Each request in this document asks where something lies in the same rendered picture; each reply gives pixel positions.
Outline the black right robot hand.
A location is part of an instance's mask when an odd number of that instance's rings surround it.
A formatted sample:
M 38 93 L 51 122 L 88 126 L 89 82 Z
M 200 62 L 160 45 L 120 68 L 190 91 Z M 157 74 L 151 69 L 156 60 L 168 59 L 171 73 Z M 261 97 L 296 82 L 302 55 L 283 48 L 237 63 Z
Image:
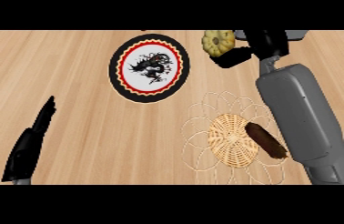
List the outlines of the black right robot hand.
M 211 60 L 221 68 L 230 68 L 250 58 L 259 60 L 271 56 L 286 56 L 289 54 L 287 36 L 283 30 L 244 30 L 244 40 L 247 46 L 234 47 L 221 56 L 211 56 Z

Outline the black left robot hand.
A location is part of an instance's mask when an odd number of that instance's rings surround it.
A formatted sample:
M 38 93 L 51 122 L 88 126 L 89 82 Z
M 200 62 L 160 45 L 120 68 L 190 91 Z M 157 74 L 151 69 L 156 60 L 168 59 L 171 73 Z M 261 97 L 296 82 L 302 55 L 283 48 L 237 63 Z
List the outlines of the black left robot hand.
M 14 179 L 32 177 L 36 168 L 42 138 L 50 126 L 54 111 L 54 97 L 50 97 L 38 111 L 32 126 L 23 130 L 10 150 L 1 177 L 2 182 L 11 182 Z

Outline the yellow pattypan squash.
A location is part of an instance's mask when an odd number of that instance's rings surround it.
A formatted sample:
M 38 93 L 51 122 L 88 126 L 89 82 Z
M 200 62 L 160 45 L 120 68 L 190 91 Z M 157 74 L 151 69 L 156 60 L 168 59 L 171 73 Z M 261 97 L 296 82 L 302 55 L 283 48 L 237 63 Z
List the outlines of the yellow pattypan squash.
M 211 57 L 219 57 L 234 48 L 231 30 L 205 30 L 202 36 L 202 50 Z

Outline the black red white dragon plate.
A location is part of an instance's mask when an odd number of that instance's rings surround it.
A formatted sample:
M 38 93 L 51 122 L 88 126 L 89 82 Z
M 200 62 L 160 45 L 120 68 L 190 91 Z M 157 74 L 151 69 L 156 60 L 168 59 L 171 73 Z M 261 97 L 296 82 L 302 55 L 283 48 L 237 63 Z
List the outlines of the black red white dragon plate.
M 112 54 L 112 88 L 132 102 L 157 102 L 181 88 L 188 69 L 187 51 L 171 37 L 160 34 L 135 36 Z

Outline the woven wicker flower placemat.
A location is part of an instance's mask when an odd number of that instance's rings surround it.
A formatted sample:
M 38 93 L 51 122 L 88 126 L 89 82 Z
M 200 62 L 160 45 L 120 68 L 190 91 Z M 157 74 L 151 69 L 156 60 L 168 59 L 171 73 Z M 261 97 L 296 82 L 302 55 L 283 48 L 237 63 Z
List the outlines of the woven wicker flower placemat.
M 283 138 L 265 105 L 231 92 L 208 92 L 187 107 L 180 127 L 184 145 L 181 160 L 194 174 L 194 183 L 212 185 L 280 185 L 287 159 L 271 158 L 246 134 L 255 123 L 277 141 Z

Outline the dark brown oblong vegetable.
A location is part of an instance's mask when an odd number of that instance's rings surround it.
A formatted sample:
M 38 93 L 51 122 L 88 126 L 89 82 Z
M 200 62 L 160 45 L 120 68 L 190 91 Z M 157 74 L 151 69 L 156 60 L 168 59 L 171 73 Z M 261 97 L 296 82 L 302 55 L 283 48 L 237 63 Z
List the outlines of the dark brown oblong vegetable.
M 258 124 L 247 122 L 244 131 L 271 158 L 281 159 L 287 157 L 286 149 L 281 147 L 270 133 Z

